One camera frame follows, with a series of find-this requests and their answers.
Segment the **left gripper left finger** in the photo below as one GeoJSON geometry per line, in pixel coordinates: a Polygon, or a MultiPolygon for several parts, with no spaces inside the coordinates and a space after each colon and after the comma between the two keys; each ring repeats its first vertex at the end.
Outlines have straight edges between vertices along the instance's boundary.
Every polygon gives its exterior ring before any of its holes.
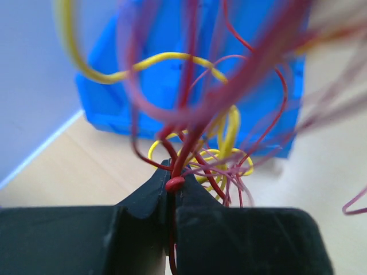
{"type": "Polygon", "coordinates": [[[2,208],[1,273],[164,274],[169,178],[158,169],[115,205],[2,208]]]}

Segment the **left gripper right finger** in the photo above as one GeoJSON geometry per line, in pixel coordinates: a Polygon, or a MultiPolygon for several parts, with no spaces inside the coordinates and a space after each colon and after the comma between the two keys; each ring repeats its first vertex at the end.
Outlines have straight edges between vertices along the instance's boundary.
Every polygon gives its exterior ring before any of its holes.
{"type": "Polygon", "coordinates": [[[333,274],[309,213],[225,207],[187,170],[183,177],[175,198],[174,274],[333,274]]]}

